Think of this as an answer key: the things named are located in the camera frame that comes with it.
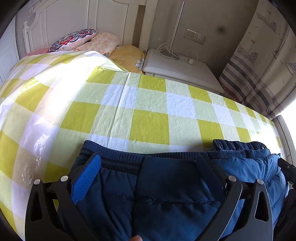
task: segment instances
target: light switch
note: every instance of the light switch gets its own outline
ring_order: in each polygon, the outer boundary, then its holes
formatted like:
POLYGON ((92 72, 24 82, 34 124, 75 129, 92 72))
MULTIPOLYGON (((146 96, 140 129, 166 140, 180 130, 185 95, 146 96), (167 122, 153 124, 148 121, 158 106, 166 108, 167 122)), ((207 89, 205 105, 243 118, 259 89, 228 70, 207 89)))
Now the light switch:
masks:
POLYGON ((190 29, 186 29, 184 38, 187 38, 187 39, 190 39, 190 40, 194 41, 196 34, 197 34, 197 32, 195 32, 193 30, 190 30, 190 29))

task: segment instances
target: door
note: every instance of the door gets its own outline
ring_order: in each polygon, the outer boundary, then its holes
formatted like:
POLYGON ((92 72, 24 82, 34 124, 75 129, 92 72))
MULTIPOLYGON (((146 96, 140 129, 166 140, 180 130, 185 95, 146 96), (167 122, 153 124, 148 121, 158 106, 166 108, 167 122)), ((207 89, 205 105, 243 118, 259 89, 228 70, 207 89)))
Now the door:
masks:
POLYGON ((15 17, 0 39, 0 85, 7 79, 11 68, 19 61, 15 41, 15 17))

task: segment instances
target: nightstand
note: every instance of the nightstand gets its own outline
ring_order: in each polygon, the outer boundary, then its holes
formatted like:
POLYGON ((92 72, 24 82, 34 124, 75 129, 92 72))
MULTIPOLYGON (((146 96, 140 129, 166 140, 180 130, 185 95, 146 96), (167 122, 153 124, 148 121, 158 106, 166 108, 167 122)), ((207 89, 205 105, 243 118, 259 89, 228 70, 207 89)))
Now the nightstand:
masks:
POLYGON ((187 59, 171 60, 161 56, 156 49, 148 50, 143 71, 146 75, 193 85, 217 94, 224 93, 205 63, 194 61, 193 65, 190 65, 187 59))

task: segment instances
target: window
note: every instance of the window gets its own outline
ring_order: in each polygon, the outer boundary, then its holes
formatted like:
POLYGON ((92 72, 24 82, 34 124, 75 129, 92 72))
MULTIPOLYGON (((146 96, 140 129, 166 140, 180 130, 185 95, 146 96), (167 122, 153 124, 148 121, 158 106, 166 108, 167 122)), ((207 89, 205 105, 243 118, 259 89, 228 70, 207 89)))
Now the window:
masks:
POLYGON ((281 113, 292 137, 294 145, 296 144, 296 100, 290 104, 281 113))
POLYGON ((286 160, 296 164, 296 100, 274 119, 274 123, 283 141, 286 160))

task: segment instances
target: metal rivet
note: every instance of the metal rivet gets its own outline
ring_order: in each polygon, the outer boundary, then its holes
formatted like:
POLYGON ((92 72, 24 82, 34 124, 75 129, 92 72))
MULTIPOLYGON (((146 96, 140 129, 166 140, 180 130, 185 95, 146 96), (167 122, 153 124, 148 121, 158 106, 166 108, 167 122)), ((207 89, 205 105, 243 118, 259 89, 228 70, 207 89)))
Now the metal rivet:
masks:
POLYGON ((233 175, 228 176, 229 181, 235 182, 237 178, 233 175))
POLYGON ((34 181, 34 184, 35 185, 38 185, 40 183, 40 179, 36 179, 35 181, 34 181))
POLYGON ((257 179, 257 183, 260 184, 260 185, 263 185, 264 184, 264 181, 261 180, 261 179, 257 179))
POLYGON ((68 180, 68 176, 62 176, 62 177, 61 177, 61 181, 62 181, 62 182, 65 182, 65 181, 67 181, 67 180, 68 180))

